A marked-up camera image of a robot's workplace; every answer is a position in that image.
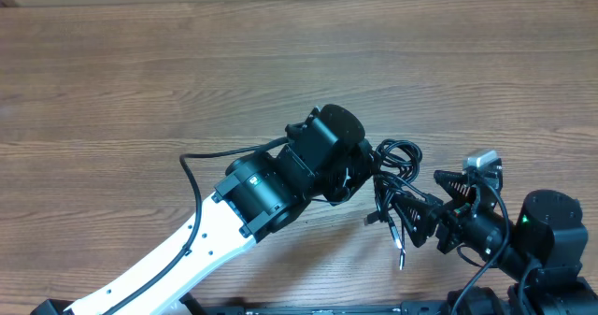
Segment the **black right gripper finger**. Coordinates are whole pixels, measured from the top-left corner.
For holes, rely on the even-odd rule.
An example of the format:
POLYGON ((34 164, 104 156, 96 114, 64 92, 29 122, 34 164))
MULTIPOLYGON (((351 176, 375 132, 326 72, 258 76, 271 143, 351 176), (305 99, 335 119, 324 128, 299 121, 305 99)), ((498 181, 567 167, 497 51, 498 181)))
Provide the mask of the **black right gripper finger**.
POLYGON ((424 195, 424 200, 407 194, 396 194, 392 199, 392 207, 416 248, 434 234, 442 206, 443 201, 431 194, 424 195))
POLYGON ((468 177, 463 172, 435 170, 434 181, 456 203, 473 203, 476 190, 468 184, 468 177))

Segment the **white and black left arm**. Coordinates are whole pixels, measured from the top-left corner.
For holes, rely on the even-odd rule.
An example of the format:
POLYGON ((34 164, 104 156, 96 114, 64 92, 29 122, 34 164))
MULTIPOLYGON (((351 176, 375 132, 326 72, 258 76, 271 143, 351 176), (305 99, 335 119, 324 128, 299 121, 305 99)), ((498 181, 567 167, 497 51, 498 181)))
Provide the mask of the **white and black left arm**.
POLYGON ((200 314, 190 291, 218 267, 294 222, 317 196, 348 201, 371 177, 363 125, 338 105, 315 107, 284 137, 235 150, 213 193, 203 197, 187 166, 195 212, 177 231, 106 286, 76 301, 48 299, 40 314, 200 314))

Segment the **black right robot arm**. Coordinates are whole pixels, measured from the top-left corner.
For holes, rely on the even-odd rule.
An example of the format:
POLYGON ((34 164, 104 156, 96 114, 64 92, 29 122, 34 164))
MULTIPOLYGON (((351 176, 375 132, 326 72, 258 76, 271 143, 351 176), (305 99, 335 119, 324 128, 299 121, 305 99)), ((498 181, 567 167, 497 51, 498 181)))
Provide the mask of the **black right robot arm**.
POLYGON ((470 249, 481 259, 480 273, 496 268, 515 281, 503 301, 491 289, 478 288, 481 275, 475 274, 448 294, 442 313, 596 313, 597 294, 579 275, 589 233, 578 200, 553 190, 532 191, 512 222, 500 195, 500 164, 437 170, 434 180, 449 195, 448 202, 424 193, 391 198, 412 243, 419 247, 435 236, 442 253, 470 249))

